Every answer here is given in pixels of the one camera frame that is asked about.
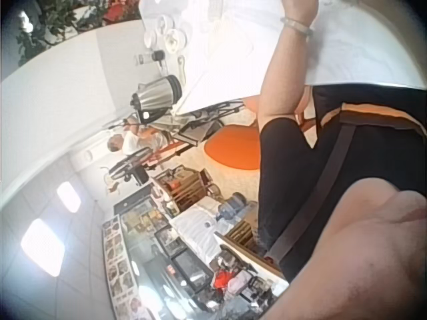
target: black strap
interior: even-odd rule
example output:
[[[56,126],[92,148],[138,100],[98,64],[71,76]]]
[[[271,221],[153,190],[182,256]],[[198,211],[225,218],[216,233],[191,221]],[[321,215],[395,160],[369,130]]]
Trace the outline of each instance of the black strap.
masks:
[[[313,221],[335,183],[346,158],[355,130],[355,125],[342,125],[334,149],[311,195],[286,227],[285,231],[278,237],[272,248],[266,253],[266,257],[271,257],[276,263],[279,263],[289,253]]]

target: ceiling light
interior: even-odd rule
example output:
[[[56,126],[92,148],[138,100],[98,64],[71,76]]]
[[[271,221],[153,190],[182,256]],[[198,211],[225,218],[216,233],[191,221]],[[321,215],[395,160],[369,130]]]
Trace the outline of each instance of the ceiling light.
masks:
[[[138,269],[138,266],[136,265],[135,261],[132,261],[132,262],[131,262],[131,264],[132,264],[133,272],[134,272],[137,276],[139,276],[139,269]]]
[[[75,192],[70,182],[62,183],[56,190],[60,200],[64,206],[72,213],[76,213],[81,205],[81,200],[77,192]]]
[[[52,277],[57,277],[64,258],[64,244],[42,220],[34,220],[24,234],[21,247],[25,254]]]

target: white cloth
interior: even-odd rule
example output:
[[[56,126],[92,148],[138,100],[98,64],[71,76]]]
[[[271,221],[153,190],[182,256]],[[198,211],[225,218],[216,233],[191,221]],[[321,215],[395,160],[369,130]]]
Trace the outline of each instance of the white cloth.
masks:
[[[153,152],[156,152],[164,148],[166,145],[166,137],[161,133],[156,132],[148,138],[142,139],[131,131],[126,131],[121,150],[125,155],[131,155],[145,147],[150,147]]]

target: orange chair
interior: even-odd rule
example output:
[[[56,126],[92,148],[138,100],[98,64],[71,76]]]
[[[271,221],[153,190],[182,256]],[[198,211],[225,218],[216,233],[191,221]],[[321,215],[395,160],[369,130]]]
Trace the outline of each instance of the orange chair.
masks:
[[[241,170],[260,168],[260,134],[257,127],[226,125],[205,143],[205,152],[213,160]]]
[[[305,119],[304,110],[308,106],[312,88],[306,87],[296,109],[298,123],[303,132],[316,125],[315,119]],[[245,107],[257,113],[259,96],[242,99]],[[261,164],[260,133],[258,127],[226,125],[210,137],[205,144],[205,153],[222,165],[241,170],[258,170]]]

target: orange cushion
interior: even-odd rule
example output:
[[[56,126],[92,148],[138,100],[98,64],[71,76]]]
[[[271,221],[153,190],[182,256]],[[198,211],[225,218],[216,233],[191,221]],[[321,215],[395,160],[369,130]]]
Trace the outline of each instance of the orange cushion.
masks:
[[[205,152],[227,167],[257,170],[261,162],[258,128],[227,125],[206,141]]]

